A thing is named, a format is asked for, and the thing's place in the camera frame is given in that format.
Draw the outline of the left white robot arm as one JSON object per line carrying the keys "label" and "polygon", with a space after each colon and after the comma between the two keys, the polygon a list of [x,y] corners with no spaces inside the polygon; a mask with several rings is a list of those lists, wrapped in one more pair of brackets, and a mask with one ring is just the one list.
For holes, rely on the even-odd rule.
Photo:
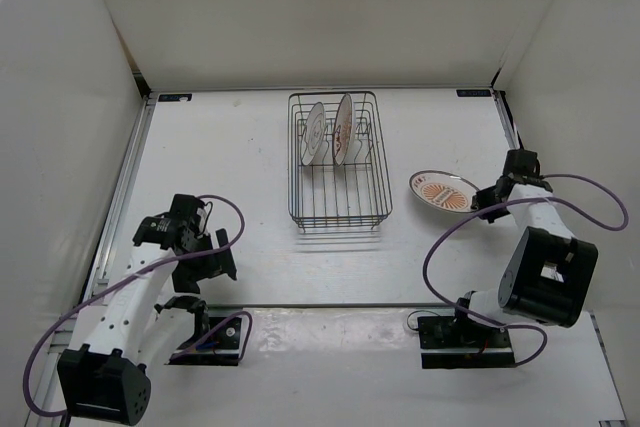
{"label": "left white robot arm", "polygon": [[151,398],[150,370],[193,353],[214,335],[199,282],[237,277],[225,229],[207,230],[212,197],[177,194],[169,209],[145,217],[120,284],[97,326],[58,364],[72,417],[135,426]]}

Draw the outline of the orange sunburst plate green rim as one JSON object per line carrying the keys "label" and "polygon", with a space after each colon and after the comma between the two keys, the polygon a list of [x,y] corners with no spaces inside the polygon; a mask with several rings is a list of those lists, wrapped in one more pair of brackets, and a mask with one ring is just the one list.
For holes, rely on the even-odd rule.
{"label": "orange sunburst plate green rim", "polygon": [[440,170],[414,173],[409,179],[409,188],[426,205],[455,214],[470,213],[473,197],[479,190],[464,177]]}

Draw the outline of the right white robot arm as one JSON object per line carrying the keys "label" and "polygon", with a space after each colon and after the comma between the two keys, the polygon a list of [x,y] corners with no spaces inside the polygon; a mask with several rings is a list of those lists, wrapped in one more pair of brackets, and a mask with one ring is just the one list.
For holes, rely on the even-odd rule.
{"label": "right white robot arm", "polygon": [[542,325],[573,326],[582,311],[598,259],[598,250],[565,226],[549,199],[550,184],[540,174],[537,154],[524,149],[507,152],[502,175],[492,187],[476,192],[474,212],[508,200],[517,205],[480,216],[493,223],[511,215],[520,232],[499,286],[470,291],[457,304],[478,312],[457,311],[449,334],[460,346],[480,340],[495,319],[501,324],[534,321]]}

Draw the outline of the white plate black swirl pattern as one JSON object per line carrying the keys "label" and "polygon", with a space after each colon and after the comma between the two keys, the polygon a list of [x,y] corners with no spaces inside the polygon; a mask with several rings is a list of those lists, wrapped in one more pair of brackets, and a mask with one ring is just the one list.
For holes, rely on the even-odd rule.
{"label": "white plate black swirl pattern", "polygon": [[322,102],[316,102],[311,108],[304,125],[300,150],[300,160],[303,166],[308,166],[313,162],[324,139],[325,130],[325,107]]}

